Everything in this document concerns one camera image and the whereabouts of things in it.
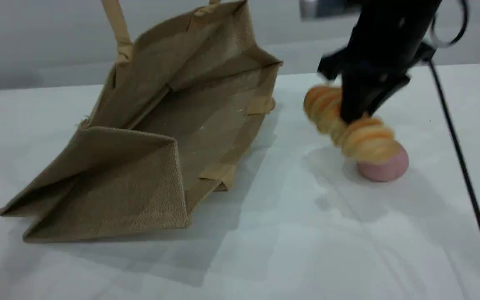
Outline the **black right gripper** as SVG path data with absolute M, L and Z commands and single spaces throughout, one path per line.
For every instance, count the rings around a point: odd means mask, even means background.
M 390 37 L 383 41 L 352 38 L 344 48 L 324 55 L 317 72 L 328 80 L 343 74 L 386 75 L 375 85 L 369 103 L 370 88 L 364 82 L 343 81 L 340 118 L 350 125 L 365 111 L 373 116 L 390 97 L 410 83 L 411 78 L 402 75 L 419 63 L 429 62 L 435 53 L 436 48 L 421 38 Z

